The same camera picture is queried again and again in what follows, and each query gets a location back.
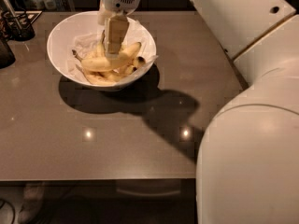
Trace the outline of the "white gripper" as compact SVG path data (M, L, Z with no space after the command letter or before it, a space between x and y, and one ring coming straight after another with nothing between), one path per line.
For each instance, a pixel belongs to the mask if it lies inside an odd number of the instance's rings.
M117 55L129 28L128 18L123 14L133 13L140 0L100 0L98 24L105 25L105 51L108 55Z

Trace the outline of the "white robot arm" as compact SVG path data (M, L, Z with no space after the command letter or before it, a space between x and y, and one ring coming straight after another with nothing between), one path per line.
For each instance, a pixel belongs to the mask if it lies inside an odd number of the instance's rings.
M190 0L248 88L206 128L196 224L299 224L298 14L288 0Z

